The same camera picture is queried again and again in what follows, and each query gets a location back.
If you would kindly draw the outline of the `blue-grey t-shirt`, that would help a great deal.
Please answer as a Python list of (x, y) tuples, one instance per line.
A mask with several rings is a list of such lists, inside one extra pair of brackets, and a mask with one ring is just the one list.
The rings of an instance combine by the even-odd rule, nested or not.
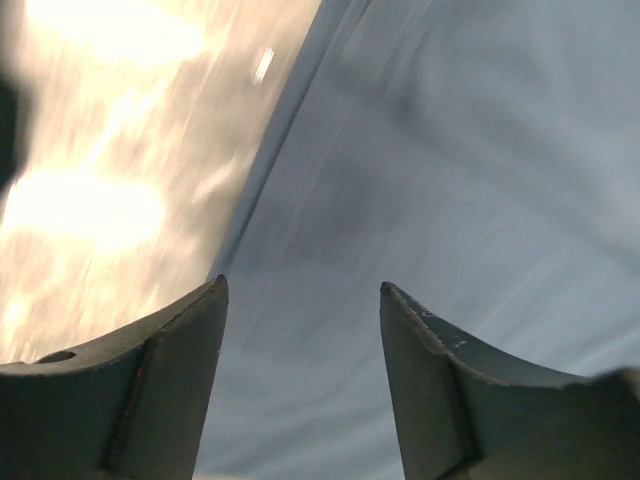
[(401, 477), (385, 281), (537, 364), (637, 365), (638, 3), (322, 2), (215, 268), (203, 474)]

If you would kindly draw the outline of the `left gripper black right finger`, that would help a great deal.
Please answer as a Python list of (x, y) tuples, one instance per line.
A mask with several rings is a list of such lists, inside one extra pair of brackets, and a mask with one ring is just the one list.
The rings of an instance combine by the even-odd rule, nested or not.
[(408, 479), (635, 479), (639, 372), (580, 377), (503, 352), (381, 287)]

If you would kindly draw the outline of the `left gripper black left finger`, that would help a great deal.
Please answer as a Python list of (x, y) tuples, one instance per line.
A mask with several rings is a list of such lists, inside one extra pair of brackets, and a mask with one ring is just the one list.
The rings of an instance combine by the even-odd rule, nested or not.
[(228, 307), (224, 277), (92, 341), (1, 368), (5, 479), (189, 479)]

